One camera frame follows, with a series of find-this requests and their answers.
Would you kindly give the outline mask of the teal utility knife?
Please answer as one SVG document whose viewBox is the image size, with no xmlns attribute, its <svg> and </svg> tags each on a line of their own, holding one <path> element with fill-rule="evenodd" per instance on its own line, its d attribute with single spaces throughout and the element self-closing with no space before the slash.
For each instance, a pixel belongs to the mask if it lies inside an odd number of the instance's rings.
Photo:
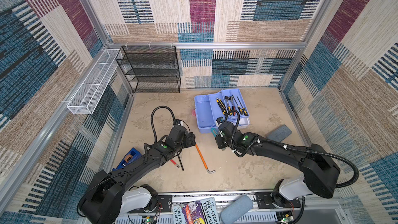
<svg viewBox="0 0 398 224">
<path fill-rule="evenodd" d="M 216 128 L 211 128 L 211 133 L 214 137 L 217 137 L 220 133 L 219 130 Z"/>
</svg>

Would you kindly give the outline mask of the red handled hex key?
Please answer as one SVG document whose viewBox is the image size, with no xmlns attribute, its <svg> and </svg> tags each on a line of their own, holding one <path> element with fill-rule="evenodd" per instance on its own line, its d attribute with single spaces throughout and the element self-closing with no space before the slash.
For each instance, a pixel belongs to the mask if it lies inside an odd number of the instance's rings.
<svg viewBox="0 0 398 224">
<path fill-rule="evenodd" d="M 179 165 L 177 162 L 175 162 L 173 159 L 171 159 L 170 162 L 171 162 L 173 165 L 175 165 L 177 168 L 180 169 L 180 165 Z"/>
</svg>

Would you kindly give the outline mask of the orange handled hex key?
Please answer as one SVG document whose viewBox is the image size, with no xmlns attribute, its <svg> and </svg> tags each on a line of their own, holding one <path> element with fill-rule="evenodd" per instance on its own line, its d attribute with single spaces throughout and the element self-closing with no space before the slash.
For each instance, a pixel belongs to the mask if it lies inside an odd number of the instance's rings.
<svg viewBox="0 0 398 224">
<path fill-rule="evenodd" d="M 198 152 L 198 154 L 199 154 L 199 156 L 200 156 L 200 158 L 201 158 L 201 161 L 202 161 L 202 163 L 203 163 L 203 165 L 204 165 L 204 168 L 205 168 L 205 170 L 207 171 L 207 173 L 208 173 L 208 174 L 215 173 L 216 170 L 210 170 L 210 169 L 208 168 L 207 163 L 206 163 L 206 161 L 205 161 L 205 159 L 204 159 L 204 157 L 203 157 L 203 155 L 202 155 L 202 153 L 201 153 L 201 151 L 200 151 L 200 148 L 199 148 L 198 144 L 196 144 L 195 147 L 196 147 L 196 149 L 197 149 L 197 152 Z"/>
</svg>

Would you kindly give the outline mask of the long black screwdriver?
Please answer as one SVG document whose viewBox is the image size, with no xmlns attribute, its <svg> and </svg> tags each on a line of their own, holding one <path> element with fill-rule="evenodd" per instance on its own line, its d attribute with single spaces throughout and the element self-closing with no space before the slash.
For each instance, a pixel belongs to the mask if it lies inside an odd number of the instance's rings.
<svg viewBox="0 0 398 224">
<path fill-rule="evenodd" d="M 244 114 L 243 106 L 242 106 L 242 104 L 240 102 L 239 97 L 238 96 L 237 97 L 233 96 L 233 97 L 234 97 L 234 99 L 236 101 L 236 104 L 238 105 L 238 109 L 239 109 L 240 114 L 243 115 Z"/>
</svg>

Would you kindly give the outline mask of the blue white plastic toolbox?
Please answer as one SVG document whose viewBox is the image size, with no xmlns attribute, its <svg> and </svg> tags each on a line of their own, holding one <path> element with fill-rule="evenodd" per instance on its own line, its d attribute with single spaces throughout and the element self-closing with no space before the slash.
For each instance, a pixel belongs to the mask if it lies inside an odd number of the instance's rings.
<svg viewBox="0 0 398 224">
<path fill-rule="evenodd" d="M 216 101 L 216 98 L 221 99 L 227 109 L 227 103 L 224 99 L 225 96 L 228 96 L 228 97 L 229 96 L 232 96 L 232 97 L 240 96 L 243 99 L 243 95 L 242 95 L 241 91 L 237 88 L 221 90 L 217 93 L 211 93 L 211 94 L 206 94 L 206 95 L 197 95 L 194 97 L 195 115 L 196 115 L 198 129 L 199 129 L 200 133 L 202 133 L 202 134 L 210 133 L 211 128 L 217 128 L 216 119 L 218 117 L 225 117 L 225 115 L 222 113 L 222 111 Z M 234 97 L 233 97 L 233 101 L 234 101 L 236 110 L 238 111 L 238 114 L 236 114 L 236 116 L 233 116 L 233 115 L 228 116 L 228 121 L 230 121 L 232 123 L 236 123 L 237 117 L 239 116 L 240 121 L 239 121 L 238 127 L 239 128 L 248 127 L 250 125 L 249 116 L 241 115 Z"/>
</svg>

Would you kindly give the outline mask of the small yellow black screwdriver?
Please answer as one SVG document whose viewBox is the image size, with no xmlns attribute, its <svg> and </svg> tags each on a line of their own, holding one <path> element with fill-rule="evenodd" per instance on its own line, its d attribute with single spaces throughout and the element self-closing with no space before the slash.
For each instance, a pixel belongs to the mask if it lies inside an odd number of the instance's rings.
<svg viewBox="0 0 398 224">
<path fill-rule="evenodd" d="M 241 104 L 242 104 L 242 106 L 243 106 L 244 116 L 249 116 L 249 115 L 248 115 L 248 112 L 247 112 L 247 110 L 246 110 L 246 108 L 245 108 L 243 99 L 242 99 L 240 96 L 238 96 L 238 97 L 239 97 L 240 102 L 241 102 Z"/>
</svg>

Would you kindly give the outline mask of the yellow handled ratchet wrench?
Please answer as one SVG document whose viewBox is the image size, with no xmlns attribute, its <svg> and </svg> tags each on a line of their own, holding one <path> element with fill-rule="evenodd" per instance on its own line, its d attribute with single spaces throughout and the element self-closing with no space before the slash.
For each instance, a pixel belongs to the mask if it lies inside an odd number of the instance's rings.
<svg viewBox="0 0 398 224">
<path fill-rule="evenodd" d="M 228 114 L 229 115 L 233 115 L 230 111 L 232 110 L 232 107 L 230 106 L 230 101 L 229 101 L 229 97 L 228 96 L 225 96 L 224 97 L 224 99 L 225 99 L 225 101 L 226 101 L 226 103 L 227 103 L 227 110 L 228 110 Z"/>
</svg>

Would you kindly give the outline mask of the yellow black utility knife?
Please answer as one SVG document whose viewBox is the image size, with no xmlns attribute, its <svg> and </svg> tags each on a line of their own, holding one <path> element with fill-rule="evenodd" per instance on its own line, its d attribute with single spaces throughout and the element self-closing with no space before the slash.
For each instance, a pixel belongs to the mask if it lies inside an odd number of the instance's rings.
<svg viewBox="0 0 398 224">
<path fill-rule="evenodd" d="M 222 100 L 219 99 L 219 98 L 216 98 L 216 101 L 217 101 L 217 104 L 219 105 L 219 107 L 220 107 L 222 113 L 226 116 L 228 112 L 227 112 L 227 109 L 226 109 L 224 103 L 223 103 Z"/>
</svg>

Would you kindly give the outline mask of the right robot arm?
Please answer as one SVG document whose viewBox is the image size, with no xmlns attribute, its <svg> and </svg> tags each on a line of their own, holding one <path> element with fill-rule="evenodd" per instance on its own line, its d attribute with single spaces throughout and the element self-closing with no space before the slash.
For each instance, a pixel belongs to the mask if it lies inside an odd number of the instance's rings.
<svg viewBox="0 0 398 224">
<path fill-rule="evenodd" d="M 276 208 L 307 195 L 330 199 L 337 188 L 354 184 L 359 178 L 357 166 L 350 160 L 326 152 L 321 146 L 293 146 L 272 141 L 255 133 L 235 134 L 220 132 L 215 137 L 219 149 L 231 148 L 238 157 L 245 155 L 267 157 L 298 169 L 301 174 L 291 179 L 281 179 L 274 187 L 270 198 Z M 352 178 L 339 183 L 341 169 L 339 160 L 351 167 Z"/>
</svg>

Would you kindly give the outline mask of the blue tape dispenser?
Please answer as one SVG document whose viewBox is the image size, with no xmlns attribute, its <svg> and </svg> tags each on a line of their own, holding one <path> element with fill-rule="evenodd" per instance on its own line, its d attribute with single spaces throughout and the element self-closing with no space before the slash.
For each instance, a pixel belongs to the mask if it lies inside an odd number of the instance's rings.
<svg viewBox="0 0 398 224">
<path fill-rule="evenodd" d="M 132 148 L 121 160 L 121 162 L 118 164 L 118 166 L 114 169 L 112 169 L 112 171 L 115 170 L 119 170 L 124 168 L 125 166 L 131 164 L 132 162 L 136 161 L 137 159 L 139 159 L 140 157 L 142 157 L 142 154 L 135 148 Z"/>
</svg>

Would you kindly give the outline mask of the grey sponge block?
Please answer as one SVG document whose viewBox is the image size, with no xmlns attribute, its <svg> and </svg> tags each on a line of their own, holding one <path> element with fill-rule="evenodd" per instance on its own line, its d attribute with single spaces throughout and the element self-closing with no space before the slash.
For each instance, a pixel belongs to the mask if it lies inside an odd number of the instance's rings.
<svg viewBox="0 0 398 224">
<path fill-rule="evenodd" d="M 270 132 L 266 138 L 275 142 L 282 142 L 291 134 L 292 131 L 286 125 L 281 125 Z"/>
</svg>

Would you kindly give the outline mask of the colourful children's book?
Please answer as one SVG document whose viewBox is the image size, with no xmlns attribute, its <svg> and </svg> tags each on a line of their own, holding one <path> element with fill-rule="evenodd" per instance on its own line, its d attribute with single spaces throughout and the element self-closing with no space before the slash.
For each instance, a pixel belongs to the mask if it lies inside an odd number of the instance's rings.
<svg viewBox="0 0 398 224">
<path fill-rule="evenodd" d="M 173 207 L 173 224 L 220 224 L 214 198 L 206 198 Z"/>
</svg>

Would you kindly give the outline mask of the black mesh shelf rack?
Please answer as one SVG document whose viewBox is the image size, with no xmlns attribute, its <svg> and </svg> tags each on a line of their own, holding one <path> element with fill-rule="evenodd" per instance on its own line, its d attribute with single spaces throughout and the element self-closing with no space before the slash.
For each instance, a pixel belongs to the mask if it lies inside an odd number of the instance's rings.
<svg viewBox="0 0 398 224">
<path fill-rule="evenodd" d="M 175 46 L 122 46 L 116 61 L 134 93 L 180 92 Z"/>
</svg>

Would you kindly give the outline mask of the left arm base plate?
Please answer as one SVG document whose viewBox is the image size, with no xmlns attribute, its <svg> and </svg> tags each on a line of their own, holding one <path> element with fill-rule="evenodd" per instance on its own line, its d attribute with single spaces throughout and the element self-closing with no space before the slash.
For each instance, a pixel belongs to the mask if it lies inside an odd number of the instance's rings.
<svg viewBox="0 0 398 224">
<path fill-rule="evenodd" d="M 129 214 L 154 214 L 158 211 L 158 209 L 160 209 L 160 213 L 168 213 L 172 211 L 172 202 L 172 195 L 159 195 L 157 197 L 157 204 L 155 207 L 147 209 L 135 209 L 129 211 Z"/>
</svg>

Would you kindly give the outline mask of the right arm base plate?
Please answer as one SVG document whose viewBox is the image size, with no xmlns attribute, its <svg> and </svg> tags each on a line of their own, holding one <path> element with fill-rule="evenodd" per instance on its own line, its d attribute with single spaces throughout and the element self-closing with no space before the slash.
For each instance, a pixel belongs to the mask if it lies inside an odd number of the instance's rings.
<svg viewBox="0 0 398 224">
<path fill-rule="evenodd" d="M 286 200 L 279 194 L 273 195 L 271 191 L 260 191 L 254 194 L 259 209 L 277 209 L 277 208 L 301 208 L 301 202 L 298 198 Z"/>
</svg>

